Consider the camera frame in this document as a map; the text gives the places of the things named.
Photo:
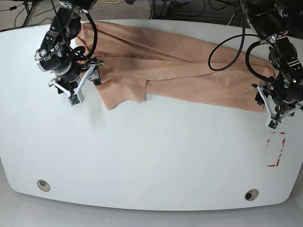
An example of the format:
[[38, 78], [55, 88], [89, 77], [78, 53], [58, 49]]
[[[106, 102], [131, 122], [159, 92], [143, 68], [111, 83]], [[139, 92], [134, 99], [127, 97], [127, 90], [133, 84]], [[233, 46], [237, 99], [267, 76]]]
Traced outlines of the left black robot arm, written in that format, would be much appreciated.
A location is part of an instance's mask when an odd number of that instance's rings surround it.
[[[245, 64], [249, 72], [263, 81], [263, 85], [252, 84], [256, 89], [256, 102], [265, 105], [271, 128], [302, 110], [303, 66], [298, 60], [295, 46], [287, 37], [287, 23], [280, 16], [275, 0], [237, 1], [242, 24], [249, 24], [259, 40], [251, 44], [245, 53]], [[257, 73], [250, 65], [250, 52], [262, 44], [269, 45], [270, 64], [278, 71], [276, 77]]]

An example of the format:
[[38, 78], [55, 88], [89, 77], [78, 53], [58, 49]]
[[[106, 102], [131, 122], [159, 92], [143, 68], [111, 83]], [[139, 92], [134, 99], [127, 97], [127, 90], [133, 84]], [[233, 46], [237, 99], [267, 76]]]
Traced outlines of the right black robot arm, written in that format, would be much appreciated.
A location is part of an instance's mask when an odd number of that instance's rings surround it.
[[[94, 0], [62, 0], [60, 8], [55, 9], [55, 16], [40, 48], [35, 53], [35, 61], [43, 72], [55, 74], [49, 86], [55, 86], [60, 94], [66, 93], [69, 99], [79, 99], [81, 87], [86, 80], [96, 85], [101, 83], [94, 73], [102, 60], [93, 58], [97, 47], [97, 27], [90, 16], [95, 5]], [[93, 45], [89, 53], [83, 46], [71, 48], [71, 40], [76, 38], [81, 29], [81, 15], [86, 15], [93, 28]]]

